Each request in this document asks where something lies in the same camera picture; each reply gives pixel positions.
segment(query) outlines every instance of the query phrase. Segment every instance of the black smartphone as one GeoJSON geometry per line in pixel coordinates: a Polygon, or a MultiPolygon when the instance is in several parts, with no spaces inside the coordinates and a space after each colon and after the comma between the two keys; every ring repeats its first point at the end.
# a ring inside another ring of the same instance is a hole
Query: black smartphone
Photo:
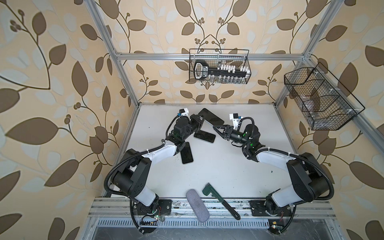
{"type": "Polygon", "coordinates": [[[185,147],[180,151],[181,162],[183,164],[193,162],[192,151],[189,142],[185,143],[185,147]]]}
{"type": "Polygon", "coordinates": [[[206,108],[203,108],[199,114],[202,114],[204,115],[204,119],[209,122],[210,124],[212,124],[213,126],[216,126],[216,125],[223,125],[224,124],[224,120],[222,120],[221,118],[219,118],[218,116],[216,116],[215,114],[213,114],[212,112],[210,112],[208,109],[206,108]]]}
{"type": "Polygon", "coordinates": [[[193,136],[195,138],[201,139],[201,140],[203,140],[205,142],[209,142],[209,143],[213,143],[215,141],[215,138],[216,138],[215,134],[205,132],[203,130],[196,132],[193,136]]]}

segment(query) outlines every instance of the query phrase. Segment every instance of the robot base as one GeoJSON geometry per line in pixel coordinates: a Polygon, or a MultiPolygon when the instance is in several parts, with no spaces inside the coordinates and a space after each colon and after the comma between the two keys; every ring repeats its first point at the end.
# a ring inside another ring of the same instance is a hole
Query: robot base
{"type": "MultiPolygon", "coordinates": [[[[148,212],[148,207],[138,202],[136,205],[137,215],[151,215],[151,212],[148,212]]],[[[160,207],[160,216],[169,215],[172,208],[172,200],[170,199],[159,199],[158,207],[160,207]]]]}
{"type": "MultiPolygon", "coordinates": [[[[265,203],[265,200],[249,201],[249,205],[251,206],[252,216],[254,217],[270,217],[271,216],[265,212],[267,210],[267,207],[264,205],[264,203],[265,203]]],[[[275,209],[272,215],[277,214],[276,217],[280,217],[281,212],[283,212],[283,217],[290,217],[292,215],[292,212],[289,206],[275,209]]]]}

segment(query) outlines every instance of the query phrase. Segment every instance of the metal vent grille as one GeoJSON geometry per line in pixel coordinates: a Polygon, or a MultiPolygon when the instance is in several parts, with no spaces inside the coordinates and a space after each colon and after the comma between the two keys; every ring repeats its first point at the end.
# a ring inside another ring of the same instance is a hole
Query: metal vent grille
{"type": "MultiPolygon", "coordinates": [[[[162,228],[269,228],[267,219],[209,219],[201,223],[195,218],[166,218],[164,222],[158,222],[162,228]]],[[[134,227],[130,218],[102,217],[98,227],[134,227]]]]}

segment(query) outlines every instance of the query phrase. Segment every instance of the black mounting plate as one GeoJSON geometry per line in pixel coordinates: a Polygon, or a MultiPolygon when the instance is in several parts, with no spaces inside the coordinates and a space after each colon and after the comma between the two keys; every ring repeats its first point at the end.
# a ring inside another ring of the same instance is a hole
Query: black mounting plate
{"type": "MultiPolygon", "coordinates": [[[[265,210],[264,206],[265,200],[252,200],[249,201],[249,205],[251,206],[252,216],[254,217],[270,217],[265,210]]],[[[281,212],[283,212],[283,217],[290,217],[292,215],[291,210],[288,208],[289,206],[281,207],[276,212],[279,212],[276,217],[281,216],[281,212]]]]}
{"type": "MultiPolygon", "coordinates": [[[[141,206],[142,206],[142,203],[138,203],[137,204],[137,215],[147,215],[145,212],[142,212],[141,211],[141,206]]],[[[169,215],[170,214],[170,210],[172,208],[172,200],[170,199],[159,199],[159,205],[158,205],[160,208],[161,208],[161,211],[160,211],[160,216],[161,215],[169,215]]]]}

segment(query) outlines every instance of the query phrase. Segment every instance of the gray sponge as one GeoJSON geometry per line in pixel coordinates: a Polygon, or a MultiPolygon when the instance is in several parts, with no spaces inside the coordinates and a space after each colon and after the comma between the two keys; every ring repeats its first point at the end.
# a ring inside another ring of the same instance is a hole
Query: gray sponge
{"type": "Polygon", "coordinates": [[[200,196],[197,194],[195,189],[188,190],[186,194],[189,205],[195,212],[197,219],[200,222],[206,222],[209,219],[209,212],[207,207],[204,205],[200,196]]]}

